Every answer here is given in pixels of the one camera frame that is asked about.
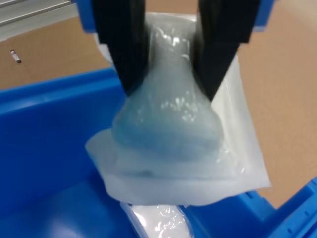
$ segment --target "tan floor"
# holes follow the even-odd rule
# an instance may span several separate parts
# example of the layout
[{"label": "tan floor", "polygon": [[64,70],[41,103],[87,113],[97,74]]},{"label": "tan floor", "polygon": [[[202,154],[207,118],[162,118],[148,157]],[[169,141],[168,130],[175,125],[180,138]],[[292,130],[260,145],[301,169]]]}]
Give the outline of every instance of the tan floor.
[{"label": "tan floor", "polygon": [[[317,176],[317,28],[314,13],[303,13],[312,5],[299,10],[291,1],[278,1],[267,31],[253,34],[239,50],[245,95],[273,184],[260,194],[276,207]],[[195,13],[196,2],[148,0],[147,9]],[[0,52],[0,89],[108,66],[78,18],[0,42]]]}]

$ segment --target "plastic wrap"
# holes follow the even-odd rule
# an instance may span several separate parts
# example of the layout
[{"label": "plastic wrap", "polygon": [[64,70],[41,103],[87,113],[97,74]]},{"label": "plastic wrap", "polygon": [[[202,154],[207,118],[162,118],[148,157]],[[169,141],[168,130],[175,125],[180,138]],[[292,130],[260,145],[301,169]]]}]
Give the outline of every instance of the plastic wrap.
[{"label": "plastic wrap", "polygon": [[191,226],[178,206],[120,205],[140,238],[194,238]]},{"label": "plastic wrap", "polygon": [[234,59],[213,102],[190,64],[195,22],[151,14],[149,73],[111,130],[86,149],[110,196],[139,205],[205,205],[269,186]]}]

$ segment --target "bagged item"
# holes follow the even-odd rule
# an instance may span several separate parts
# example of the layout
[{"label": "bagged item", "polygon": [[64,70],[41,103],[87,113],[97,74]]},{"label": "bagged item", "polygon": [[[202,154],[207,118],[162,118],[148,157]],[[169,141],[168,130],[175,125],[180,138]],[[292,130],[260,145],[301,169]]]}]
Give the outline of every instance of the bagged item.
[{"label": "bagged item", "polygon": [[178,206],[135,206],[120,203],[140,238],[194,238]]},{"label": "bagged item", "polygon": [[86,149],[113,198],[135,205],[206,205],[269,186],[237,57],[213,102],[190,65],[194,20],[147,16],[149,72],[112,129]]}]

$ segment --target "blue bin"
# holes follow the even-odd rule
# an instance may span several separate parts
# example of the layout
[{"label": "blue bin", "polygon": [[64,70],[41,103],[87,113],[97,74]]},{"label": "blue bin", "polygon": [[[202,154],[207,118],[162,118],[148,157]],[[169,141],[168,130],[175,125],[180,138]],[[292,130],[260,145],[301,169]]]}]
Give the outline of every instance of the blue bin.
[{"label": "blue bin", "polygon": [[[108,69],[0,92],[0,237],[134,238],[84,149],[124,100]],[[317,178],[281,208],[256,192],[182,208],[197,238],[316,238]]]}]

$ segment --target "plastic bag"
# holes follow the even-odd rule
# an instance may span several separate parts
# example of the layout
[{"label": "plastic bag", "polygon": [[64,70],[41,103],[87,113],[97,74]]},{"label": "plastic bag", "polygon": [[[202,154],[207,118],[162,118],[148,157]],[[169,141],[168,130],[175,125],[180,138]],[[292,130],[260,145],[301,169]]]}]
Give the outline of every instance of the plastic bag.
[{"label": "plastic bag", "polygon": [[120,203],[140,238],[194,238],[178,206],[134,206]]},{"label": "plastic bag", "polygon": [[113,198],[206,205],[269,186],[234,59],[212,104],[189,61],[192,19],[148,15],[149,73],[86,149]]}]

